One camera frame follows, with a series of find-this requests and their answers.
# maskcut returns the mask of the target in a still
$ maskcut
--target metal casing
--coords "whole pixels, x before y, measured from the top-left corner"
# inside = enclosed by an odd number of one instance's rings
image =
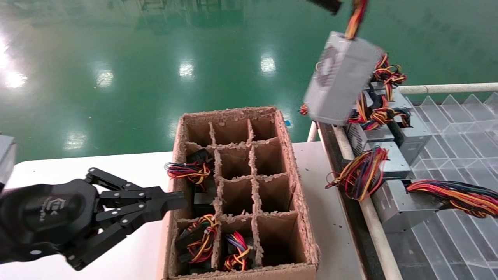
[[[15,165],[14,137],[0,135],[0,191],[7,181]]]
[[[365,150],[369,142],[393,141],[394,136],[387,126],[380,126],[375,130],[364,131],[360,124],[349,124],[346,130],[349,143],[356,156]]]
[[[372,86],[377,95],[385,95],[385,87],[383,83],[372,82]],[[389,102],[389,108],[404,107],[410,112],[414,111],[413,105],[399,92],[397,87],[392,89],[392,99],[393,101]]]
[[[378,146],[387,149],[387,158],[383,166],[383,179],[405,179],[410,173],[410,165],[394,142],[370,142],[365,145],[365,150]]]
[[[440,203],[430,195],[407,193],[401,180],[388,180],[372,195],[386,233],[402,232],[436,213]]]
[[[397,122],[401,122],[401,119],[398,117],[395,117],[394,121],[394,123],[389,125],[395,138],[394,141],[398,145],[406,162],[412,164],[422,149],[424,149],[427,142],[429,142],[432,134],[415,111],[411,112],[411,127],[409,128],[400,128]]]
[[[413,112],[412,104],[399,92],[398,88],[392,89],[392,99],[393,101],[389,102],[390,108],[407,108],[410,112]]]
[[[343,34],[332,31],[304,97],[311,118],[344,125],[380,52],[366,40],[347,40]]]

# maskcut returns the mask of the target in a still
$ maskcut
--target stacked power supplies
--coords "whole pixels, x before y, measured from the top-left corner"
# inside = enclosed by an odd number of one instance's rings
[[[385,106],[379,104],[383,96],[385,98],[382,83],[371,83],[362,94],[368,108]],[[393,89],[391,99],[393,101],[388,103],[389,108],[403,108],[409,112],[408,125],[402,125],[401,119],[394,117],[394,121],[373,130],[364,130],[361,124],[349,123],[346,133],[355,156],[374,147],[387,150],[388,160],[383,165],[384,183],[372,195],[372,201],[384,230],[401,232],[434,214],[439,204],[429,196],[406,192],[405,187],[411,183],[408,179],[410,166],[430,140],[431,133],[397,88]]]

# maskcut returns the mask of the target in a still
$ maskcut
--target colorful wire bundle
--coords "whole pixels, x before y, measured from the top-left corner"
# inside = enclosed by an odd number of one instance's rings
[[[351,112],[348,122],[351,124],[366,123],[368,121],[367,110],[367,98],[363,93],[360,93],[360,97],[356,100],[356,111]]]
[[[225,259],[223,270],[246,270],[246,258],[249,254],[250,248],[246,245],[244,238],[242,237],[242,235],[240,235],[240,233],[234,232],[227,235],[227,241],[237,249],[238,253],[230,255]]]
[[[387,150],[374,147],[362,152],[349,162],[341,174],[326,189],[332,186],[344,188],[345,194],[355,200],[363,200],[366,195],[372,195],[382,183],[384,161],[387,160]]]
[[[195,163],[174,163],[168,162],[164,169],[168,171],[171,178],[187,178],[196,185],[200,185],[203,191],[206,191],[205,179],[211,174],[208,165],[203,162]]]
[[[400,116],[401,123],[399,124],[403,128],[410,127],[410,116],[411,113],[402,107],[398,108],[379,108],[375,109],[373,113],[370,115],[370,120],[366,123],[362,124],[362,128],[365,131],[371,131],[379,126],[390,123],[394,120],[394,117]]]
[[[401,73],[401,66],[397,64],[389,65],[387,53],[382,56],[380,61],[375,66],[373,77],[375,81],[384,83],[385,94],[388,101],[393,101],[393,86],[399,86],[408,78],[405,74]]]
[[[353,1],[353,13],[348,22],[348,27],[346,28],[346,39],[354,39],[356,34],[360,30],[360,24],[365,17],[365,12],[367,11],[368,0],[354,0]]]
[[[188,252],[192,255],[192,260],[189,262],[190,264],[203,263],[211,257],[213,254],[213,241],[216,235],[216,229],[220,224],[216,221],[214,215],[207,214],[197,219],[196,222],[193,222],[187,230],[192,231],[200,225],[206,228],[202,239],[187,245]]]
[[[425,192],[439,199],[441,209],[460,209],[477,218],[498,218],[498,192],[456,181],[423,180],[412,183],[408,192]]]
[[[299,107],[299,113],[303,116],[307,115],[308,114],[308,106],[306,104],[301,105],[301,107]]]

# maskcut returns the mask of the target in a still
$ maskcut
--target cardboard box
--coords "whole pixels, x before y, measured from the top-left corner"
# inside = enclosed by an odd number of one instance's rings
[[[312,280],[318,247],[282,113],[276,107],[241,108],[185,114],[178,123],[173,161],[202,148],[215,159],[221,225],[211,258],[215,272],[188,275],[177,261],[174,240],[192,221],[192,209],[168,212],[164,219],[158,279]],[[191,189],[172,179],[170,191]],[[239,231],[253,238],[254,268],[222,272],[223,234]]]

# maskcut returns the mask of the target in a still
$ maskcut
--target white table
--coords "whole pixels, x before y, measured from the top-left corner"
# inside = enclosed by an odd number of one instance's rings
[[[295,143],[293,148],[321,251],[317,279],[361,279],[360,259],[337,192],[324,188],[331,169],[321,143]],[[14,167],[5,188],[65,183],[97,167],[142,187],[166,190],[169,178],[163,166],[171,158],[172,152],[156,152],[25,161]],[[161,228],[160,221],[143,225],[80,272],[62,256],[49,256],[0,265],[0,280],[153,280]]]

